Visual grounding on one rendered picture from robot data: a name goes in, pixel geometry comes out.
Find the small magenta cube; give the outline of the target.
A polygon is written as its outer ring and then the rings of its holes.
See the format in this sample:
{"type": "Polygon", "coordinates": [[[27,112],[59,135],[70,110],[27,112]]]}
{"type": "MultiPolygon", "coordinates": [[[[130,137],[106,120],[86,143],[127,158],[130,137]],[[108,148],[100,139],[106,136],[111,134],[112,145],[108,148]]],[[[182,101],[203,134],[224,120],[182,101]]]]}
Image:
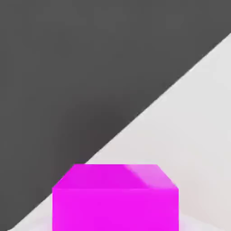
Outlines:
{"type": "Polygon", "coordinates": [[[156,164],[75,164],[52,189],[52,231],[179,231],[179,190],[156,164]]]}

